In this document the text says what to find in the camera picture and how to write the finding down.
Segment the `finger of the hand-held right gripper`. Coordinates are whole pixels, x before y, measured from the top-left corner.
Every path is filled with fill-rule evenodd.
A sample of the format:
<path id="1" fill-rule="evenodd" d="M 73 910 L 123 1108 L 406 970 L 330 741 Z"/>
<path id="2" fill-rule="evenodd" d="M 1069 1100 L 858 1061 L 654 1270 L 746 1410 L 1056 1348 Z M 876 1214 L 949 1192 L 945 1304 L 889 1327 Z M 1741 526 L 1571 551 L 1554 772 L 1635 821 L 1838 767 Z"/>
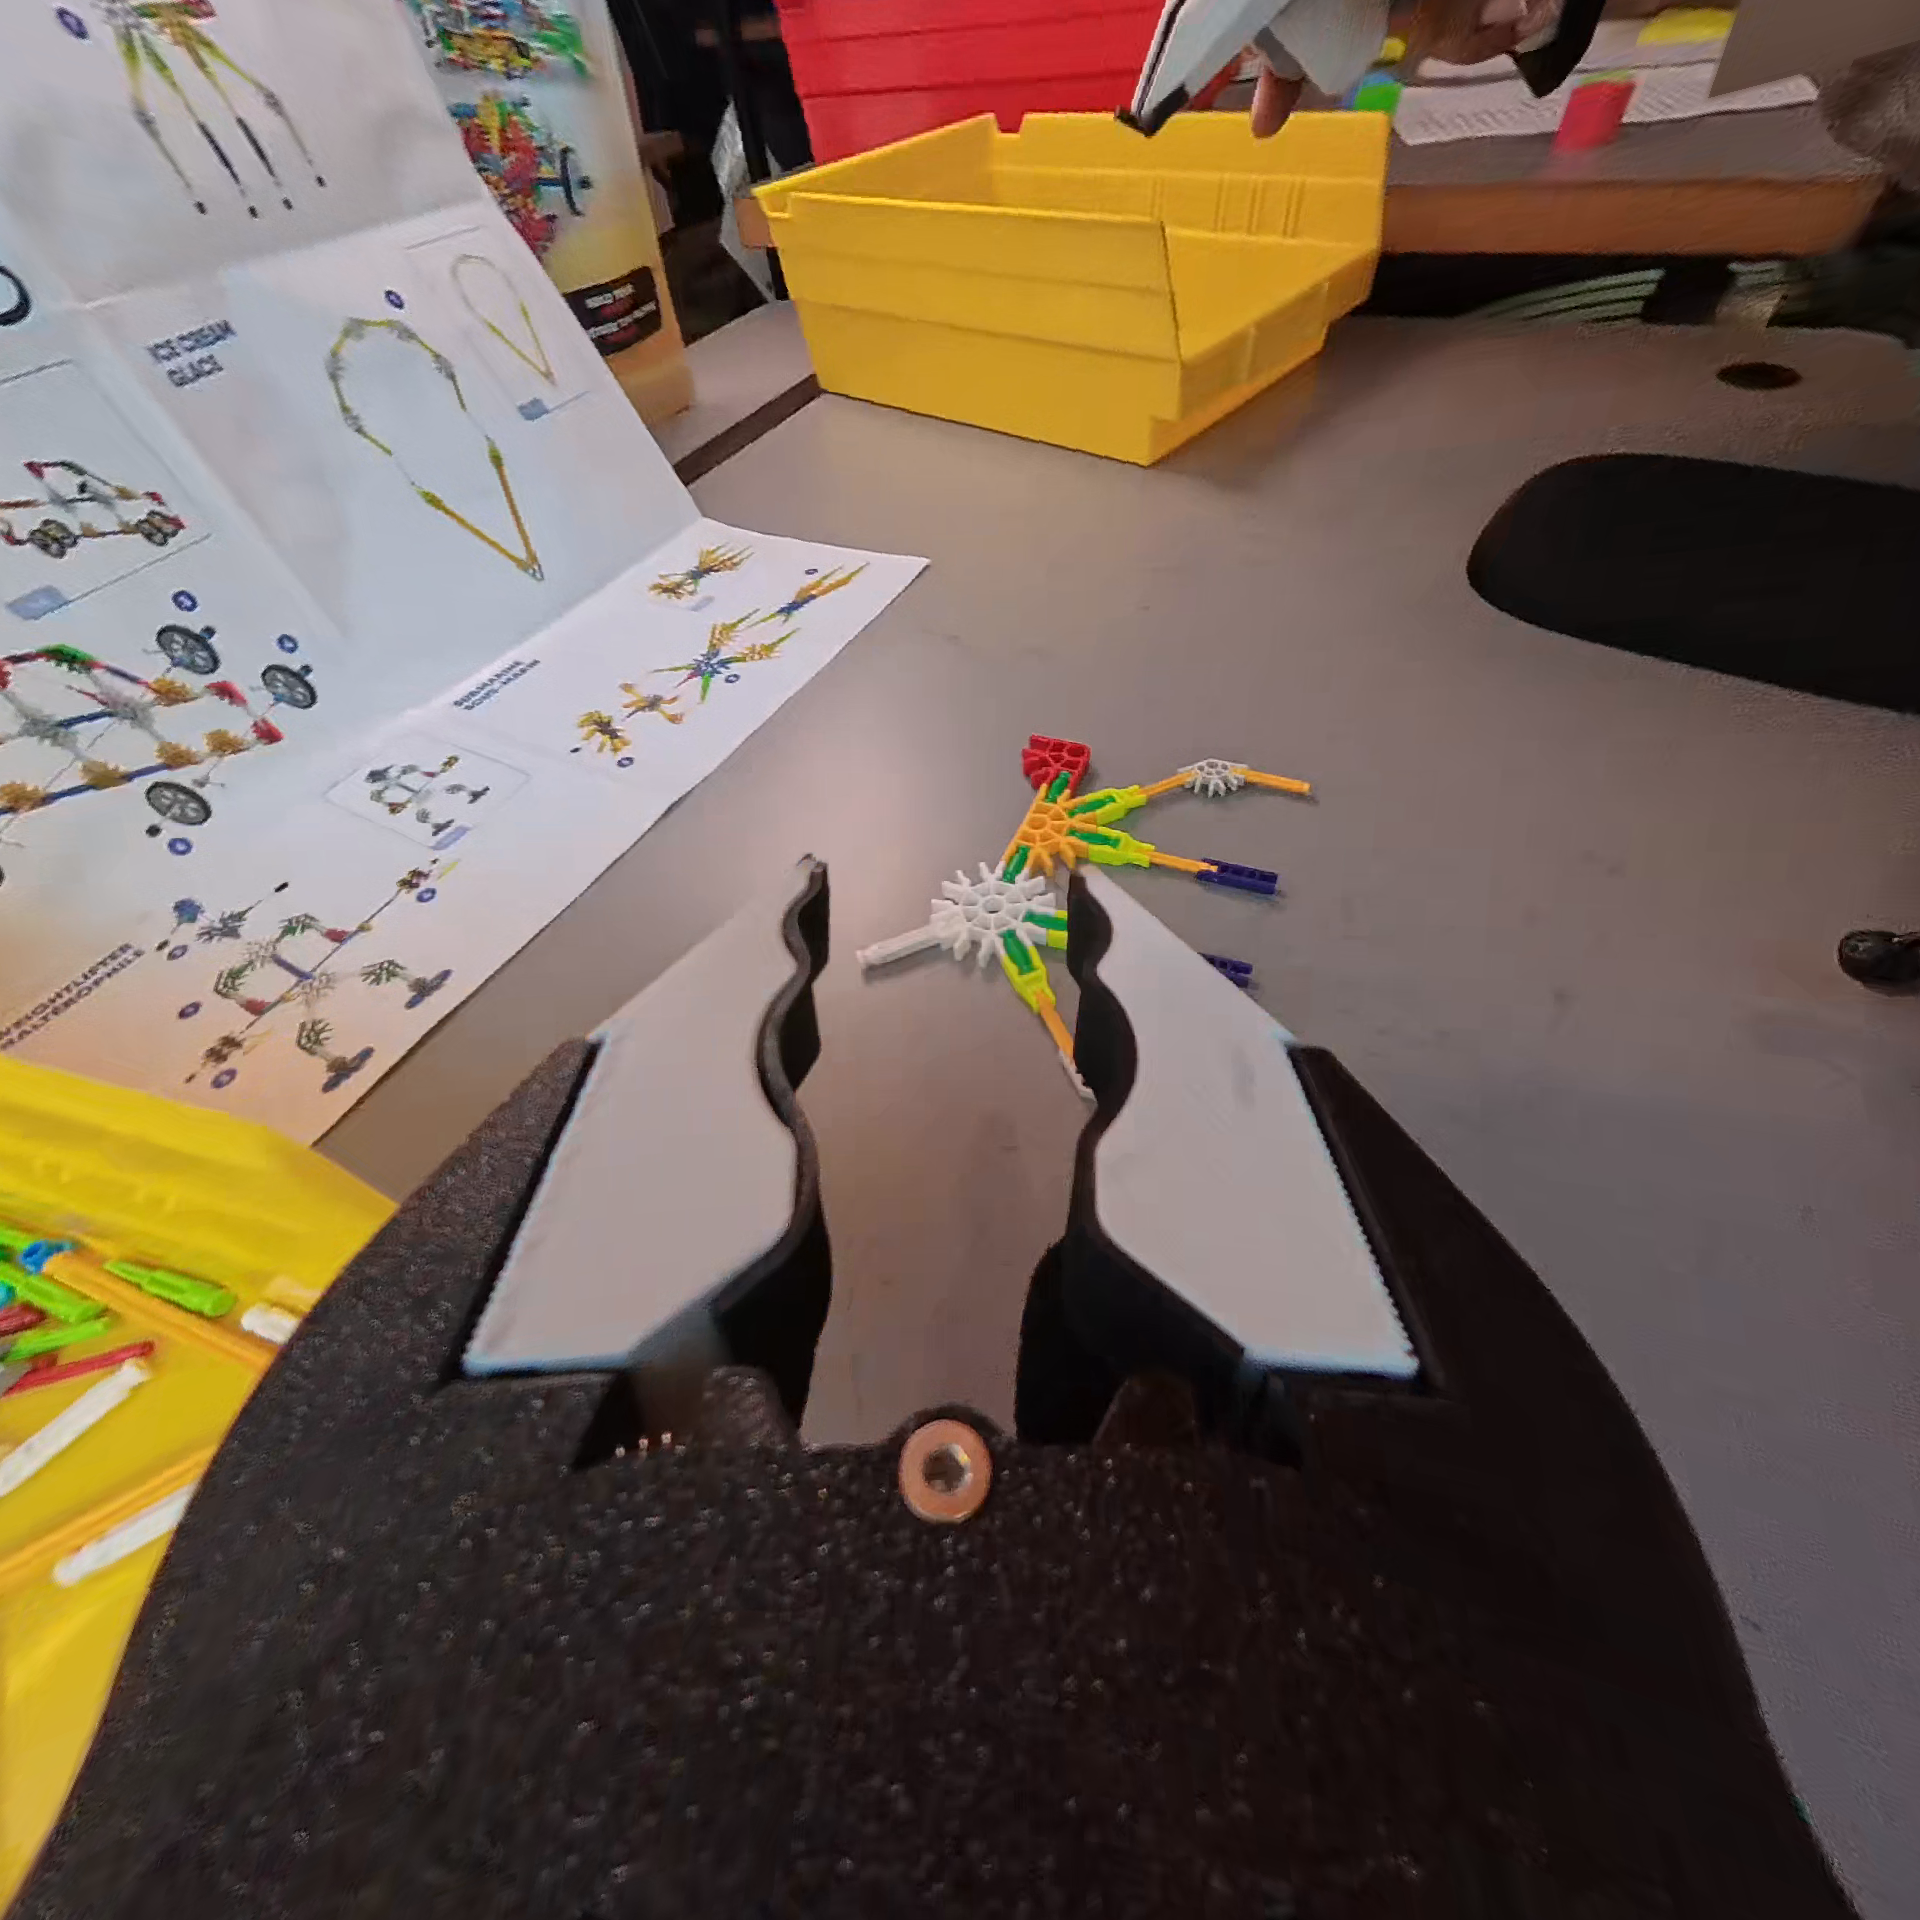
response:
<path id="1" fill-rule="evenodd" d="M 1152 136 L 1221 72 L 1252 54 L 1256 130 L 1276 133 L 1298 102 L 1298 57 L 1280 38 L 1291 2 L 1165 2 L 1120 121 Z"/>

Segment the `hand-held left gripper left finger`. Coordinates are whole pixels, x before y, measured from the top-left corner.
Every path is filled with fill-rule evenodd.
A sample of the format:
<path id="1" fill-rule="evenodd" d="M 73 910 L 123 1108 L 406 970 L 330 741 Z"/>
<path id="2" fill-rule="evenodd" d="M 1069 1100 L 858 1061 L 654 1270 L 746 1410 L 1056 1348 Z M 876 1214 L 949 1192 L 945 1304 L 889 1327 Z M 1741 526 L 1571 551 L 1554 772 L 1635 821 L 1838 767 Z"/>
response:
<path id="1" fill-rule="evenodd" d="M 827 956 L 829 876 L 803 854 L 590 1034 L 465 1378 L 613 1376 L 658 1439 L 693 1429 L 712 1374 L 742 1366 L 803 1423 L 832 1302 L 800 1105 Z"/>

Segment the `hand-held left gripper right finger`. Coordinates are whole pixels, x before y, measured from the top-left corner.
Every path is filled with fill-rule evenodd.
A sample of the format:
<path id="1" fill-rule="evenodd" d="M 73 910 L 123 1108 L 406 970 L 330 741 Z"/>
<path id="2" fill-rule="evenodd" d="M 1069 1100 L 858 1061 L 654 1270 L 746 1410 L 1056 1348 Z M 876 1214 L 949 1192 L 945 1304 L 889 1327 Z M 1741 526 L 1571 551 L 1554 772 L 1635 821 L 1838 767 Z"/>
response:
<path id="1" fill-rule="evenodd" d="M 1068 965 L 1092 1105 L 1027 1290 L 1018 1434 L 1090 1445 L 1129 1383 L 1165 1378 L 1205 1439 L 1300 1453 L 1309 1385 L 1416 1385 L 1297 1038 L 1100 872 L 1069 884 Z"/>

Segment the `colourful construction toy model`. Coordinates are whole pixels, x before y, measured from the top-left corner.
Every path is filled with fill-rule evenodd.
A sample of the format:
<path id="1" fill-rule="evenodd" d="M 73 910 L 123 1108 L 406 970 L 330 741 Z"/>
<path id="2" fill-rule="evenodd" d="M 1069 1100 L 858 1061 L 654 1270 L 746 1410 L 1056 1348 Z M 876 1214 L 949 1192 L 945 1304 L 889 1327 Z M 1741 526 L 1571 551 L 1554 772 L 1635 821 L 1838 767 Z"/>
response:
<path id="1" fill-rule="evenodd" d="M 1029 736 L 1021 748 L 1029 800 L 1009 846 L 941 880 L 921 926 L 860 949 L 860 970 L 893 969 L 928 953 L 977 970 L 997 966 L 1058 1053 L 1072 1055 L 1050 974 L 1050 956 L 1068 949 L 1069 877 L 1082 869 L 1165 869 L 1194 880 L 1209 861 L 1164 853 L 1125 826 L 1155 800 L 1194 796 L 1178 786 L 1180 767 L 1150 783 L 1092 783 L 1090 770 L 1083 741 Z"/>

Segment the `yellow plastic bin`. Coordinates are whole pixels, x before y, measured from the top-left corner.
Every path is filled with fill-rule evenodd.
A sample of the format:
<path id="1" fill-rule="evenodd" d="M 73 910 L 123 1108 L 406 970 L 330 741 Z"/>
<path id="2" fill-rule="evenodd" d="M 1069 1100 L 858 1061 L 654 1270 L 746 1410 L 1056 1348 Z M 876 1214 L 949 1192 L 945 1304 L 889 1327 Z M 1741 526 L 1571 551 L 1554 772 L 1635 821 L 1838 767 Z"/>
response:
<path id="1" fill-rule="evenodd" d="M 757 186 L 826 392 L 1152 466 L 1370 296 L 1389 121 L 990 114 Z"/>
<path id="2" fill-rule="evenodd" d="M 267 1126 L 5 1057 L 2 1229 L 214 1280 L 299 1327 L 392 1214 L 374 1189 Z M 176 1527 L 72 1590 L 2 1593 L 5 1901 L 78 1777 Z"/>

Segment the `grey desk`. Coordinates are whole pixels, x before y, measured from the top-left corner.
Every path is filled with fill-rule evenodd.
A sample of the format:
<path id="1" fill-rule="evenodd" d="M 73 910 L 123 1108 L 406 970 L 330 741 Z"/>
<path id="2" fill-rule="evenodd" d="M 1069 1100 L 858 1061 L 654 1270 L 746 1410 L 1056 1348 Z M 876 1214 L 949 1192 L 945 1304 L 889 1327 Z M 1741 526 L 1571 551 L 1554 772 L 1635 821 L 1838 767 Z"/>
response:
<path id="1" fill-rule="evenodd" d="M 995 853 L 1034 732 L 1262 902 L 1125 872 L 1356 1072 L 1581 1326 L 1708 1548 L 1798 1799 L 1862 1916 L 1915 1916 L 1915 1000 L 1836 966 L 1915 926 L 1915 722 L 1596 648 L 1465 562 L 1533 473 L 1678 449 L 1914 477 L 1915 376 L 1856 334 L 1349 319 L 1308 374 L 1139 470 L 838 398 L 742 415 L 707 517 L 924 556 L 718 775 L 339 1120 L 416 1189 L 786 861 L 829 866 L 832 1317 L 806 1438 L 1006 1423 L 1080 1105 L 997 974 L 864 977 Z"/>

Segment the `person's right hand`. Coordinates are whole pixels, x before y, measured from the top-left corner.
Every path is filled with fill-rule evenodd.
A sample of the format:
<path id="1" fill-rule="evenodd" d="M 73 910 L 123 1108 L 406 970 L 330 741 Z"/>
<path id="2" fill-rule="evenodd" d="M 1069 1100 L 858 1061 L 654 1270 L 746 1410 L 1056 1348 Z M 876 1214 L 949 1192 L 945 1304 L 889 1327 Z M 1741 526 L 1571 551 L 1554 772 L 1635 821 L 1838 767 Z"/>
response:
<path id="1" fill-rule="evenodd" d="M 1395 31 L 1403 33 L 1418 57 L 1475 64 L 1512 54 L 1536 31 L 1550 29 L 1558 9 L 1558 2 L 1425 2 L 1411 7 Z M 1258 71 L 1250 130 L 1256 136 L 1274 136 L 1298 106 L 1306 72 L 1286 54 L 1274 64 L 1267 52 L 1252 52 Z"/>

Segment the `white paper sheet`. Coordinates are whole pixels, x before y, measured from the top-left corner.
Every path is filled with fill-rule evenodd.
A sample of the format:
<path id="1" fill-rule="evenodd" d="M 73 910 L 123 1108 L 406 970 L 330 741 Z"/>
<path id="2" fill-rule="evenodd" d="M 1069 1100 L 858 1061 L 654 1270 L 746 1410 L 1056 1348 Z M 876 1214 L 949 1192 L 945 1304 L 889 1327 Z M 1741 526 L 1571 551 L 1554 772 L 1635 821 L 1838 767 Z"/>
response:
<path id="1" fill-rule="evenodd" d="M 1546 95 L 1531 94 L 1523 80 L 1403 87 L 1395 106 L 1395 130 L 1411 146 L 1552 134 L 1579 90 L 1616 82 L 1625 85 L 1622 124 L 1630 128 L 1685 124 L 1728 112 L 1773 112 L 1818 101 L 1818 87 L 1809 77 L 1724 94 L 1713 90 L 1713 80 L 1710 66 L 1681 64 L 1574 74 L 1572 82 Z"/>

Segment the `red plastic crate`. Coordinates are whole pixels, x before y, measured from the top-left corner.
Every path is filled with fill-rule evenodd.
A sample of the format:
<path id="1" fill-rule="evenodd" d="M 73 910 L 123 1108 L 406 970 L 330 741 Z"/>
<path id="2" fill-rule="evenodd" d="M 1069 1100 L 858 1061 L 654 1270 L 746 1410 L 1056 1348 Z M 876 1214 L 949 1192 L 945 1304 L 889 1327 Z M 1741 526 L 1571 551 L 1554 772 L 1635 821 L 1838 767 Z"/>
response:
<path id="1" fill-rule="evenodd" d="M 987 114 L 1131 102 L 1164 2 L 779 2 L 816 162 Z"/>

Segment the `brown wooden table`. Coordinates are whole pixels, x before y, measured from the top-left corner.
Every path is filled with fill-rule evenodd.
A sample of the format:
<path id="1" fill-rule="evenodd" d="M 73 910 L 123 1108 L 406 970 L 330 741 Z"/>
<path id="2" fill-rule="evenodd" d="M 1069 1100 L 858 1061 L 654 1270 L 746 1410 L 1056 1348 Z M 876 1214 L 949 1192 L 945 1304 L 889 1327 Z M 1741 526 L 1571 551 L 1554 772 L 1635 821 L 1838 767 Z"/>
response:
<path id="1" fill-rule="evenodd" d="M 1389 256 L 1814 256 L 1856 238 L 1881 167 L 1810 105 L 1630 125 L 1596 151 L 1550 134 L 1389 144 Z"/>

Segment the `pile of colourful construction pieces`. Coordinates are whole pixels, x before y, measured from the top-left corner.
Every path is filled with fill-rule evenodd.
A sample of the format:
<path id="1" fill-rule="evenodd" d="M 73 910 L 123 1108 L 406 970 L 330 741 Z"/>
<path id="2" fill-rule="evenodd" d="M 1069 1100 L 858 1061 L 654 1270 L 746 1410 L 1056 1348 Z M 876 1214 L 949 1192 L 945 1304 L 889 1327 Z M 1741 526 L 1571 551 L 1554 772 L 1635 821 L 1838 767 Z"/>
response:
<path id="1" fill-rule="evenodd" d="M 2 1229 L 2 1593 L 72 1590 L 181 1521 L 298 1317 Z"/>

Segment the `construction toy set box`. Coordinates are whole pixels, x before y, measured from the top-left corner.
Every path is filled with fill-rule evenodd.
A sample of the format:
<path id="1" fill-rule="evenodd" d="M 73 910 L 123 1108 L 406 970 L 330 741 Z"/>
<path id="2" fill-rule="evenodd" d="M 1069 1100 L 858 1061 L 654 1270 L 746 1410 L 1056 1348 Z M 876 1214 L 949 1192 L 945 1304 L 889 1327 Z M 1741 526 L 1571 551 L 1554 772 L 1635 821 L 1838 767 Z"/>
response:
<path id="1" fill-rule="evenodd" d="M 658 181 L 603 2 L 403 7 L 474 172 L 644 423 L 693 400 Z"/>

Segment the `white folded instruction sheet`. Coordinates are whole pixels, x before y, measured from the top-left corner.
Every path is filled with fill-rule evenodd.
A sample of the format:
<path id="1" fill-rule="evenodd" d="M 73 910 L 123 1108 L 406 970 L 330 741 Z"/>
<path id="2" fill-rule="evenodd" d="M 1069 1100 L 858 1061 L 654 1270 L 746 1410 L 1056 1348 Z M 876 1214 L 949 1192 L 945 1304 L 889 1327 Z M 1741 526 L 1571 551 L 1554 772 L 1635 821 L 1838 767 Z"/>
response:
<path id="1" fill-rule="evenodd" d="M 701 517 L 416 50 L 5 5 L 5 1055 L 318 1140 L 924 562 Z"/>

